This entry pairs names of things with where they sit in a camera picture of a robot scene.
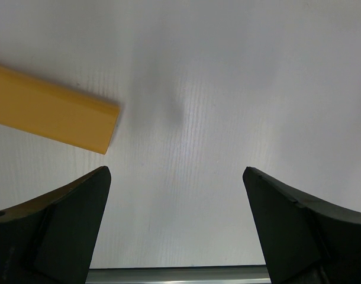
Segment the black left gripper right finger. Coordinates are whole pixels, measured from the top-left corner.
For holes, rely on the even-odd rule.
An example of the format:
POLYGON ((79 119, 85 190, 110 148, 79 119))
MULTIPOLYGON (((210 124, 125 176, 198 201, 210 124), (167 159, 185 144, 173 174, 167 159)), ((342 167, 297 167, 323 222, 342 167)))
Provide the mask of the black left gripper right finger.
POLYGON ((361 212, 253 167, 243 182, 272 283, 361 283, 361 212))

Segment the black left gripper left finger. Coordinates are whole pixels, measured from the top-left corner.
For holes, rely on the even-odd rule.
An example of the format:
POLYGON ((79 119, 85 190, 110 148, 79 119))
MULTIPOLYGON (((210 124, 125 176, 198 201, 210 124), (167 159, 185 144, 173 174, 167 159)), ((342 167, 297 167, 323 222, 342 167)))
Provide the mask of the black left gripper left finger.
POLYGON ((85 283, 110 185, 101 166, 0 210, 0 283, 85 283))

